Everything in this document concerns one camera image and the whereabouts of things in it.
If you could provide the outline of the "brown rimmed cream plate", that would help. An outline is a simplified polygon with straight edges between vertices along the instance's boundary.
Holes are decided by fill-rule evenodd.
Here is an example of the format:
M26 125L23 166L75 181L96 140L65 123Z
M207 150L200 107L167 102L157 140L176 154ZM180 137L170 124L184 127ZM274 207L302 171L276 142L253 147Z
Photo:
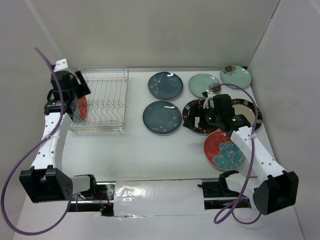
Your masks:
M183 126L199 134L210 134L219 128L210 123L204 103L204 99L195 99L185 105L182 111Z
M251 125L254 124L256 111L254 104L246 99L234 98L232 99L232 106L236 115L244 115ZM255 130L257 131L263 123L263 116L259 108L257 108L257 123Z

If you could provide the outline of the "red teal flower plate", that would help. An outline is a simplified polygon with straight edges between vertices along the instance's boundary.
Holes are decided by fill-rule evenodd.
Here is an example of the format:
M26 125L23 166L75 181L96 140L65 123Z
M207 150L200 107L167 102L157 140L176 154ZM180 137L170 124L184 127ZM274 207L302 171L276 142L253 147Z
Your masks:
M76 101L76 109L73 114L73 123L81 124L86 120L88 114L88 103L86 96L78 98Z
M237 170L246 160L240 148L222 131L213 132L205 139L203 151L207 160L222 171Z

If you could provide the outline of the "dark blue plate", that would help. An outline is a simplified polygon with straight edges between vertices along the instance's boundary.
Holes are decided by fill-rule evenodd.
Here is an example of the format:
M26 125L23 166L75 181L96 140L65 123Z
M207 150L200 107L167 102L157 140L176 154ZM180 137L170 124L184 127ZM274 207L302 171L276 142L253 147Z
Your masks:
M182 114L175 104L159 100L144 109L142 121L148 130L164 135L174 132L180 126Z
M150 93L162 100L177 97L184 88L182 79L173 72L162 71L154 74L147 83Z

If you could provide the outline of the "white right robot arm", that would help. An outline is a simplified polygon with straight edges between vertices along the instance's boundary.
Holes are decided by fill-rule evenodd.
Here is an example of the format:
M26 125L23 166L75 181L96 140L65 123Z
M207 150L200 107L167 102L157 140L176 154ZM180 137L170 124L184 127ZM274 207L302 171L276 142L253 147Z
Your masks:
M235 110L235 101L228 94L207 91L204 95L206 99L185 106L183 126L223 135L220 144L207 147L215 153L208 160L223 171L218 179L220 194L247 198L251 207L265 216L293 206L298 193L297 174L285 170L272 157L256 136L253 121Z

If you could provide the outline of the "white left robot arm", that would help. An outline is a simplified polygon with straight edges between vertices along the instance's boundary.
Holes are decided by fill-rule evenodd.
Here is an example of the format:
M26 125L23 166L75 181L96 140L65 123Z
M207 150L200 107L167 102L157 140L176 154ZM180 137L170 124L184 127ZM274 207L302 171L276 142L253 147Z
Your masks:
M57 71L59 83L51 79L52 89L48 92L44 106L45 127L37 155L30 169L21 171L20 183L33 203L69 201L81 193L86 199L97 197L99 187L92 174L68 176L62 171L62 155L66 136L74 120L81 120L84 100L90 89L78 70Z

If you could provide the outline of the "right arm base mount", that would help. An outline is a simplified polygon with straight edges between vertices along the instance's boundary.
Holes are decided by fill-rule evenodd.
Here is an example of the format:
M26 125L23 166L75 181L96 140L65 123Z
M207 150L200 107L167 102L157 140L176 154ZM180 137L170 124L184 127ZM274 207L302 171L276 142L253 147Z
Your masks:
M222 190L217 181L202 182L197 185L202 189L205 210L220 210L235 201L238 193L230 190Z

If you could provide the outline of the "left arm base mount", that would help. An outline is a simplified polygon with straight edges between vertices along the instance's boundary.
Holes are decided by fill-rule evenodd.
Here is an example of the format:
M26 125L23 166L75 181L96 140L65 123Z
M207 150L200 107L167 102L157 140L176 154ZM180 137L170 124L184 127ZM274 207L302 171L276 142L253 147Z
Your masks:
M114 182L97 182L93 191L75 193L69 213L97 213L104 217L114 216Z

